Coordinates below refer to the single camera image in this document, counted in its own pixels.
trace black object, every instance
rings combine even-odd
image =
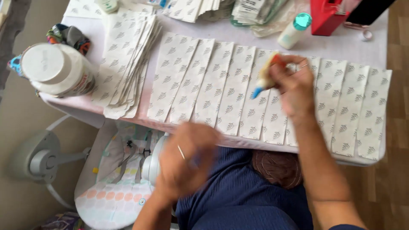
[[[372,24],[396,0],[362,0],[346,22],[358,25]]]

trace teal bottle cap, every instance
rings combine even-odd
[[[296,30],[306,30],[312,22],[312,17],[311,15],[307,13],[299,13],[297,16],[295,16],[294,22],[292,23],[294,25],[294,28]]]

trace red tape dispenser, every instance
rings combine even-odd
[[[349,17],[343,0],[311,0],[311,34],[331,36],[334,30]]]

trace hand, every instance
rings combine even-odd
[[[196,192],[208,179],[219,138],[220,133],[207,125],[188,122],[180,125],[160,155],[161,170],[155,192],[169,202]],[[200,159],[198,165],[191,162],[193,156]]]
[[[305,57],[295,55],[282,55],[285,63],[295,63],[299,66],[308,64]],[[270,67],[270,76],[276,82],[275,87],[281,93],[283,110],[293,121],[294,125],[314,118],[314,75],[309,65],[302,67],[297,72],[285,69],[278,64]]]

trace wooden floor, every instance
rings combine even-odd
[[[389,10],[387,152],[371,167],[341,166],[369,229],[409,229],[409,0]],[[315,229],[320,226],[315,221]]]

